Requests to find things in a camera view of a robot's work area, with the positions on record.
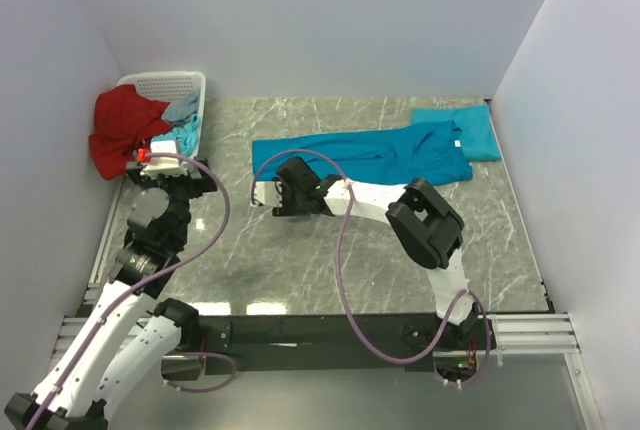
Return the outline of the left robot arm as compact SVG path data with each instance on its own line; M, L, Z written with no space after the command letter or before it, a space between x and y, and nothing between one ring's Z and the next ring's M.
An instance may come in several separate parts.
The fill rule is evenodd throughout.
M109 279L47 377L6 405L16 429L105 429L156 361L201 341L197 310L158 297L185 264L178 255L187 243L191 200L219 190L221 182L204 158L158 152L147 163L129 164L127 173L142 191Z

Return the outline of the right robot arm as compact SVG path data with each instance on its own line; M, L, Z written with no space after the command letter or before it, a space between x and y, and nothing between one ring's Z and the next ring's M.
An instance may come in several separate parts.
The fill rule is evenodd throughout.
M341 247L350 218L357 217L390 226L409 259L426 270L435 301L436 330L426 355L442 344L469 349L474 330L484 338L487 351L495 345L485 306L470 290L462 263L464 222L456 210L426 180L383 185L355 181L337 169L322 178L300 157L289 158L276 170L273 186L280 190L275 201L253 184L252 198L273 207L276 213L316 214L342 219L334 256L335 278L346 317L357 338L375 355L397 362L396 357L375 348L356 323L342 276Z

